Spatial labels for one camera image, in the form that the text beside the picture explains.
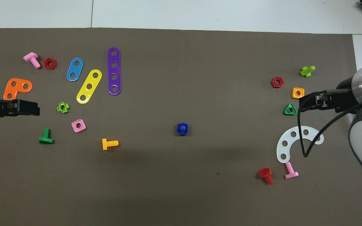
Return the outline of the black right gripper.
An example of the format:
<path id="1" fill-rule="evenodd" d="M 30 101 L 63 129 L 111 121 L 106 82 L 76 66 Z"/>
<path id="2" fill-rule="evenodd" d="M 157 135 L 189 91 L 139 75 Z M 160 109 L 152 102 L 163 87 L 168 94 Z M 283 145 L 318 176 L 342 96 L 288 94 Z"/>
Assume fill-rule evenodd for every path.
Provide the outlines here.
<path id="1" fill-rule="evenodd" d="M 330 95 L 329 100 L 326 102 L 327 107 L 334 109 L 336 113 L 340 113 L 357 104 L 357 100 L 352 92 L 352 80 L 353 77 L 350 77 L 337 85 L 336 89 L 349 89 L 349 92 Z M 325 94 L 325 92 L 313 92 L 300 97 L 300 112 L 325 110 L 325 102 L 323 100 L 317 100 L 317 97 L 323 94 Z"/>

